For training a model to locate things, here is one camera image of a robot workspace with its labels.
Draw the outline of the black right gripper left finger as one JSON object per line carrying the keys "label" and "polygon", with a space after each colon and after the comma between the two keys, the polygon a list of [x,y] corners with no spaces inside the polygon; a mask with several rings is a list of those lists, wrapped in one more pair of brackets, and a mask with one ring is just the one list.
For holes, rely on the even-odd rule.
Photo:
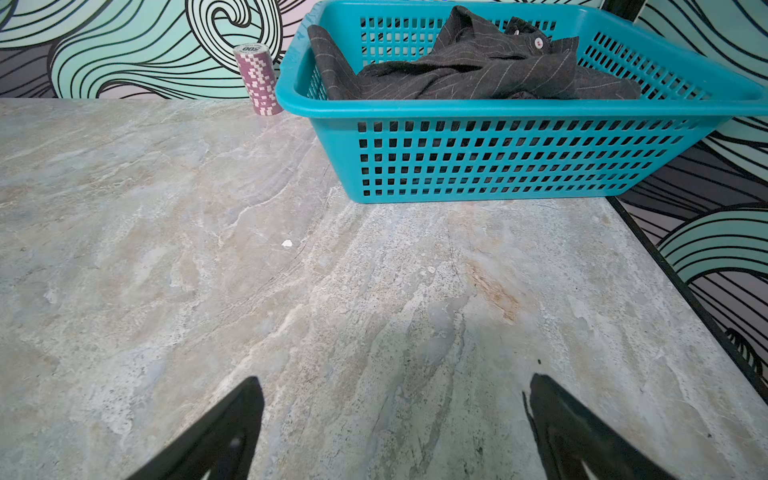
{"label": "black right gripper left finger", "polygon": [[262,424],[264,394],[244,379],[132,479],[246,479]]}

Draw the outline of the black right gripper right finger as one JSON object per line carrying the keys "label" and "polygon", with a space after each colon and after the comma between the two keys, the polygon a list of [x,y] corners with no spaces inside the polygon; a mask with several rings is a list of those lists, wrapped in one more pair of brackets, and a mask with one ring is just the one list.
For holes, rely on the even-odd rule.
{"label": "black right gripper right finger", "polygon": [[523,404],[548,479],[671,479],[552,377],[534,374]]}

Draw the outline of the dark grey pinstripe shirt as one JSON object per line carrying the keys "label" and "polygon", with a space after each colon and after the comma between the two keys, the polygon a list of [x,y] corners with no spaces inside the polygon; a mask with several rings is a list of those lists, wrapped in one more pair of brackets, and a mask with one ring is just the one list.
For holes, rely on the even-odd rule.
{"label": "dark grey pinstripe shirt", "polygon": [[452,9],[432,51],[354,72],[322,27],[309,27],[316,67],[330,100],[636,100],[640,85],[579,65],[576,37],[549,39],[510,19],[500,30],[465,7]]}

